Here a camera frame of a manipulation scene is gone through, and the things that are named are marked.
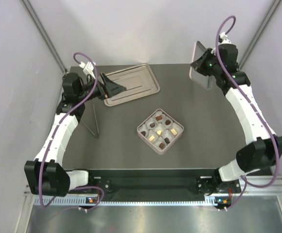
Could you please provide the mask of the silver tin lid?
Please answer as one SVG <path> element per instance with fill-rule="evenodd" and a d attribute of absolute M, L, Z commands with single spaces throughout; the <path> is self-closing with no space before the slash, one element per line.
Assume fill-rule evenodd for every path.
<path fill-rule="evenodd" d="M 199 41 L 196 41 L 193 48 L 191 63 L 196 61 L 198 58 L 200 58 L 205 51 L 206 48 Z M 199 84 L 200 86 L 202 86 L 204 89 L 207 90 L 207 83 L 208 83 L 207 76 L 203 76 L 202 74 L 199 74 L 190 66 L 189 77 L 192 81 L 196 82 L 197 84 Z"/>

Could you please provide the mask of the metal tongs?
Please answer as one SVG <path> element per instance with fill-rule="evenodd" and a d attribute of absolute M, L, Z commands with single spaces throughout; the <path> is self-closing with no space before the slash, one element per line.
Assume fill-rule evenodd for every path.
<path fill-rule="evenodd" d="M 94 138 L 99 139 L 100 133 L 94 103 L 91 102 L 90 107 L 85 110 L 81 122 Z"/>

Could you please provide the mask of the brown chocolate piece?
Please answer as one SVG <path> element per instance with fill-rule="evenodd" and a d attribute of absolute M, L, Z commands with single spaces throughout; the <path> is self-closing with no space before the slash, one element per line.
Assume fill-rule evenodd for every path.
<path fill-rule="evenodd" d="M 156 117 L 156 120 L 157 120 L 157 121 L 162 120 L 162 119 L 163 119 L 162 116 L 157 116 L 157 117 Z"/>

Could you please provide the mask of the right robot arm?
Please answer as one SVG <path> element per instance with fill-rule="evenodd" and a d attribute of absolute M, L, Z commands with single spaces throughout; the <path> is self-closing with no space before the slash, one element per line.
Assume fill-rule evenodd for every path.
<path fill-rule="evenodd" d="M 236 158 L 217 168 L 212 186 L 224 192 L 233 181 L 255 171 L 270 168 L 282 155 L 282 136 L 277 136 L 266 123 L 252 93 L 247 75 L 238 68 L 238 49 L 234 44 L 219 45 L 221 60 L 213 49 L 195 42 L 190 64 L 190 79 L 205 89 L 215 83 L 233 107 L 242 126 L 246 146 Z"/>

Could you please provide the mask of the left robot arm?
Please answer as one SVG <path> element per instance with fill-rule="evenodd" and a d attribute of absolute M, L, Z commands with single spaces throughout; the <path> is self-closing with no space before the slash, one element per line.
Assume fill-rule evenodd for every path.
<path fill-rule="evenodd" d="M 110 80 L 104 73 L 83 83 L 77 73 L 63 76 L 62 99 L 57 106 L 51 131 L 40 152 L 24 166 L 25 175 L 34 195 L 64 197 L 80 187 L 91 192 L 96 181 L 85 170 L 65 171 L 63 156 L 68 142 L 85 110 L 85 102 L 93 98 L 105 100 L 126 91 L 126 87 Z"/>

